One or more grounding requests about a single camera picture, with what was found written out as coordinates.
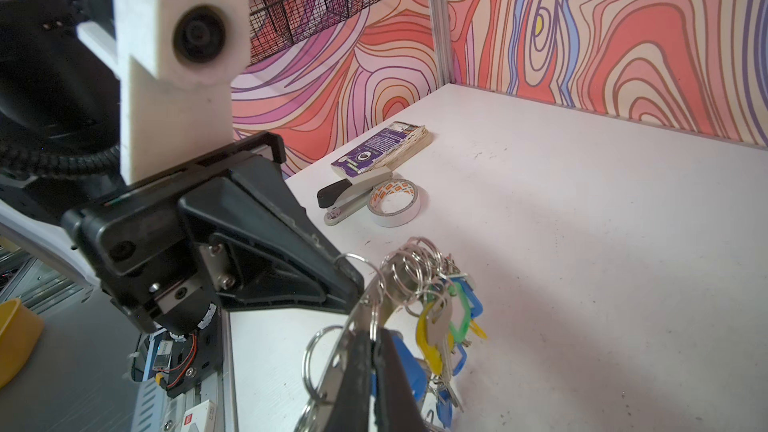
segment psychedelic mural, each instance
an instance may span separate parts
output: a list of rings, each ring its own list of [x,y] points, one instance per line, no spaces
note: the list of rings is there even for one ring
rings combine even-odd
[[[238,76],[235,135],[280,134],[292,175],[435,88],[427,0],[383,0]]]
[[[768,143],[768,0],[448,5],[458,83]]]

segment camera lens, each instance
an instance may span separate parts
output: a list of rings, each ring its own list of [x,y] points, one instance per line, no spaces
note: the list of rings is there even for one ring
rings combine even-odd
[[[196,7],[179,20],[174,48],[186,59],[206,63],[224,48],[224,22],[207,6]]]

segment book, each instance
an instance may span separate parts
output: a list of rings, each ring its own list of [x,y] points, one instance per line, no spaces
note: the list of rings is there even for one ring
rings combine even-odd
[[[343,157],[333,161],[333,171],[342,178],[358,175],[381,166],[394,170],[432,142],[424,126],[392,122],[366,139]]]

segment metal corner post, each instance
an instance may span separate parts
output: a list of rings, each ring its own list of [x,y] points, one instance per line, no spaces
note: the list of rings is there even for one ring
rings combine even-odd
[[[451,25],[448,17],[448,0],[428,0],[432,21],[432,38],[435,41],[438,88],[454,83],[451,48]]]

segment yellow key tag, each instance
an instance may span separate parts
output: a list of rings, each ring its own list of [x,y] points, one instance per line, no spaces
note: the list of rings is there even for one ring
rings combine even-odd
[[[479,325],[477,325],[477,322],[475,321],[469,322],[469,330],[475,332],[475,335],[477,335],[478,337],[488,340],[488,335],[485,333],[484,330],[480,328]]]
[[[416,345],[421,349],[424,354],[424,360],[427,361],[429,369],[434,375],[442,374],[442,358],[440,351],[436,347],[429,345],[427,342],[427,313],[432,308],[435,302],[427,304],[422,311],[422,314],[418,316],[418,322],[416,323]]]

